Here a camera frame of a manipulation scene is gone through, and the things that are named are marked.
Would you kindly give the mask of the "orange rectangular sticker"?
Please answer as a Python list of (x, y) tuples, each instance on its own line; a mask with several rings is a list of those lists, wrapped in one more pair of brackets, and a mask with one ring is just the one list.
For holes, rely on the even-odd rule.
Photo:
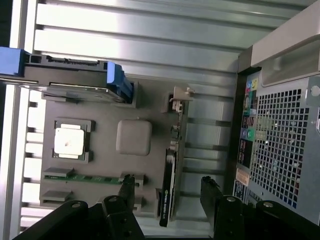
[(248, 187), (251, 179), (250, 170), (247, 167), (237, 167), (235, 179)]

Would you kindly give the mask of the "green RAM stick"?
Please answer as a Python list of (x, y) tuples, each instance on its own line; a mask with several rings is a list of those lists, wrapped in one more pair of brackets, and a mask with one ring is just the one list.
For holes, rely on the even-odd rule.
[(107, 185), (121, 185), (123, 182), (123, 180), (116, 177), (90, 176), (90, 175), (83, 175), (83, 174), (72, 174), (68, 176), (45, 175), (44, 179), (51, 180), (51, 181), (83, 182), (83, 183), (107, 184)]

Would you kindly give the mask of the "gray metal PC case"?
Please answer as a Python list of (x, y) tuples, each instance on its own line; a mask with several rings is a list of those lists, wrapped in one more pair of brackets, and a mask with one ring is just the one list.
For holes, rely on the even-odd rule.
[(320, 34), (275, 30), (239, 56), (229, 159), (234, 195), (320, 223)]

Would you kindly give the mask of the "silver CPU chip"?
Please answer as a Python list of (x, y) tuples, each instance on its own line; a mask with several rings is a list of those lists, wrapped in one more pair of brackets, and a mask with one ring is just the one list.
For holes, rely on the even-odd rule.
[(85, 131), (80, 125), (62, 123), (55, 129), (53, 151), (60, 158), (78, 159), (84, 143)]

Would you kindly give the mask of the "gray plastic parts rack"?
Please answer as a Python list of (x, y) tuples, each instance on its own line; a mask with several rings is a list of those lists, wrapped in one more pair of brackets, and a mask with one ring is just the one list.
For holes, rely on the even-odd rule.
[[(39, 201), (58, 207), (69, 200), (94, 204), (114, 195), (121, 185), (47, 180), (44, 176), (73, 174), (135, 179), (134, 212), (159, 219), (166, 149), (177, 116), (168, 111), (175, 87), (189, 87), (169, 80), (128, 79), (133, 84), (131, 103), (46, 100)], [(55, 130), (61, 124), (80, 125), (84, 151), (77, 159), (54, 153)]]

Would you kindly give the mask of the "hard disk with blue rails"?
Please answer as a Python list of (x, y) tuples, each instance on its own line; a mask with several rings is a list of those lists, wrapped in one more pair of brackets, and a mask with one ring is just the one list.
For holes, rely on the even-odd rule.
[(122, 66), (29, 53), (0, 46), (0, 84), (17, 85), (72, 102), (131, 104), (134, 85)]

